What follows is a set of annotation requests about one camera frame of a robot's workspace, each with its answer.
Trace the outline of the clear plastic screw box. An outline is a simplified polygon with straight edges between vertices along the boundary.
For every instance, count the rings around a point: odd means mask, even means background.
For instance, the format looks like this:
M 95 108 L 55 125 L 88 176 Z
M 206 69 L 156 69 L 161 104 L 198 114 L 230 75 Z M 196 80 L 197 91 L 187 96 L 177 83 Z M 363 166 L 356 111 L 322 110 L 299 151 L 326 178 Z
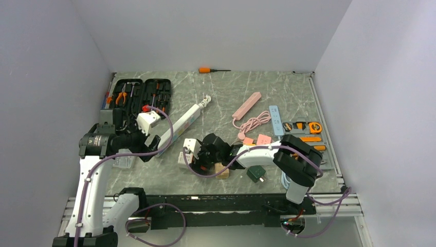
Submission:
M 115 158 L 113 167 L 120 169 L 130 169 L 135 161 L 134 156 L 119 156 Z

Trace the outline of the small pink charger plug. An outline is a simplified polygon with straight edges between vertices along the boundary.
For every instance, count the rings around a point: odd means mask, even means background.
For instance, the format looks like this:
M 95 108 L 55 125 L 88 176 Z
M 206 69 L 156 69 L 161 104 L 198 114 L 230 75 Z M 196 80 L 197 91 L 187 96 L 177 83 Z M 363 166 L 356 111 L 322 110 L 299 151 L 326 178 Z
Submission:
M 252 145 L 254 145 L 254 139 L 249 138 L 249 137 L 245 137 L 245 138 L 242 140 L 242 143 L 243 143 L 244 145 L 252 146 Z

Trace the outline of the white cube adapter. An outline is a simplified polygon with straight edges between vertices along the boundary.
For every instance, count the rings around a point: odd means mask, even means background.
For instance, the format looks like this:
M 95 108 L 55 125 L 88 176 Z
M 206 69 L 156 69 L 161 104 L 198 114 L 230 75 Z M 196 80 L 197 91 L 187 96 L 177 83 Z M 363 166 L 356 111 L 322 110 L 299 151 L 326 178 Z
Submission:
M 190 165 L 192 163 L 193 158 L 194 156 L 192 153 L 180 152 L 177 160 L 178 167 L 182 169 L 188 169 L 187 165 Z

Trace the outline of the white power strip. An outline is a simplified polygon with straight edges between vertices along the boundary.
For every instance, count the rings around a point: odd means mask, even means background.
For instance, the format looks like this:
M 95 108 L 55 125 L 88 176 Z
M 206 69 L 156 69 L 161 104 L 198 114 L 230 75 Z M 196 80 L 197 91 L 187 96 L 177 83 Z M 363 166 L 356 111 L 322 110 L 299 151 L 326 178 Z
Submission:
M 211 101 L 211 96 L 206 95 L 205 98 L 197 104 L 194 104 L 182 117 L 180 117 L 174 124 L 171 124 L 173 127 L 173 136 L 171 137 L 171 130 L 168 129 L 160 138 L 160 142 L 158 145 L 158 150 L 163 149 L 167 145 L 171 145 L 175 142 L 175 140 L 183 134 L 187 128 L 193 124 L 193 122 L 200 116 L 202 110 L 207 106 L 207 104 Z

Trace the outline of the black tool case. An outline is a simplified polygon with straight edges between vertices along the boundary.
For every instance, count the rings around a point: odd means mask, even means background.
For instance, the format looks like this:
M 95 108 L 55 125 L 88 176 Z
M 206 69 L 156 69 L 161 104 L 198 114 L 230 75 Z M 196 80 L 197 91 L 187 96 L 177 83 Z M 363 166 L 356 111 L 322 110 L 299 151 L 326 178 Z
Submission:
M 107 93 L 106 105 L 122 108 L 129 114 L 139 114 L 146 106 L 170 111 L 172 83 L 169 79 L 119 79 L 111 93 Z

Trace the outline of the dark green cube adapter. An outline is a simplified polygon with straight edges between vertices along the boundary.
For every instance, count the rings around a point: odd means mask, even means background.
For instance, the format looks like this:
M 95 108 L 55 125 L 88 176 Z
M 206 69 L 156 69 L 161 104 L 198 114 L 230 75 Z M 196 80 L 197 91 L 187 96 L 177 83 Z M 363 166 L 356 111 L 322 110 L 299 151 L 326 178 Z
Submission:
M 246 174 L 254 182 L 264 182 L 266 170 L 262 166 L 251 166 L 247 169 Z

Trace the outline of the pink cube socket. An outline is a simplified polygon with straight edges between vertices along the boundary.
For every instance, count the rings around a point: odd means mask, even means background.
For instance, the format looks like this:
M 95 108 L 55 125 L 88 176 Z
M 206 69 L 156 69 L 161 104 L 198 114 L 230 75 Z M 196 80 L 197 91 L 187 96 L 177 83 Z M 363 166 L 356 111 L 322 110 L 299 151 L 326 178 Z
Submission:
M 272 138 L 268 135 L 263 135 L 263 134 L 259 134 L 257 141 L 256 141 L 256 145 L 268 145 L 271 144 Z

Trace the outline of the pink power strip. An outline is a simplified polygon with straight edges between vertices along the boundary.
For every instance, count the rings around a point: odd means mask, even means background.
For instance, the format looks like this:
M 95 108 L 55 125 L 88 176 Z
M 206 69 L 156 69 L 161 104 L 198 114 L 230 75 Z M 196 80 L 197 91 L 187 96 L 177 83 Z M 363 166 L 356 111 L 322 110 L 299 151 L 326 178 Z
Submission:
M 233 114 L 232 118 L 236 121 L 241 120 L 244 115 L 256 104 L 261 98 L 260 92 L 254 92 Z

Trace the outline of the light blue power strip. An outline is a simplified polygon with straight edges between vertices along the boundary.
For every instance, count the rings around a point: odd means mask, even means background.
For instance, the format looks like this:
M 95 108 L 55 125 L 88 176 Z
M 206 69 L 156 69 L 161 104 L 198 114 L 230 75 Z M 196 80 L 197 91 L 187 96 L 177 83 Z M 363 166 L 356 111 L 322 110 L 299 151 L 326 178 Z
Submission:
M 282 121 L 277 105 L 269 106 L 269 113 L 271 116 L 271 123 L 274 135 L 281 138 L 284 135 L 284 130 L 282 127 Z

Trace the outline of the grey tool case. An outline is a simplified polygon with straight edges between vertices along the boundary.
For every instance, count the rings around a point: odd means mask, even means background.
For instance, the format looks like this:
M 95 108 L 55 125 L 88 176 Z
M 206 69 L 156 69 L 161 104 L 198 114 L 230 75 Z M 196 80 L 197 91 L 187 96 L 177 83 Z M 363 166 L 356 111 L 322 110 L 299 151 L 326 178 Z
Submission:
M 320 168 L 322 170 L 332 170 L 335 168 L 333 161 L 333 155 L 328 144 L 326 133 L 324 128 L 320 134 L 310 134 L 309 122 L 318 122 L 307 118 L 297 118 L 294 121 L 284 121 L 282 127 L 286 134 L 291 134 L 297 138 L 300 138 L 306 144 L 312 146 L 322 154 L 322 161 Z

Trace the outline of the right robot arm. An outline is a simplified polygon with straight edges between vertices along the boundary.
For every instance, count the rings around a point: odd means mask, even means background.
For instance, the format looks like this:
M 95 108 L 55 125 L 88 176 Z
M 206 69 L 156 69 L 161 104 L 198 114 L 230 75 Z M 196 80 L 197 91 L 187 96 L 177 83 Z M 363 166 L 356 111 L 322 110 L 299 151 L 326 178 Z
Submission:
M 182 156 L 185 165 L 205 176 L 216 163 L 226 169 L 248 169 L 254 166 L 276 166 L 290 180 L 283 200 L 284 209 L 295 214 L 303 207 L 303 199 L 315 181 L 323 176 L 322 153 L 301 138 L 291 134 L 279 141 L 263 145 L 230 145 L 211 133 L 202 141 L 185 140 Z

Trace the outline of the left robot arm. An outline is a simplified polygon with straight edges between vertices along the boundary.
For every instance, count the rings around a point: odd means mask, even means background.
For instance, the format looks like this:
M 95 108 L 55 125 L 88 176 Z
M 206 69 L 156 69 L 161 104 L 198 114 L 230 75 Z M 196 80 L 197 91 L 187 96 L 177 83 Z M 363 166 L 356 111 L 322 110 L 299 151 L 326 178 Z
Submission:
M 160 119 L 153 110 L 140 113 L 137 130 L 119 134 L 117 129 L 123 126 L 121 110 L 100 111 L 99 122 L 80 139 L 80 176 L 74 208 L 64 235 L 55 237 L 52 246 L 117 246 L 128 217 L 147 211 L 146 193 L 141 188 L 123 189 L 106 216 L 103 204 L 115 155 L 121 149 L 143 153 L 146 160 L 157 154 L 160 137 L 155 136 L 150 147 L 145 142 Z

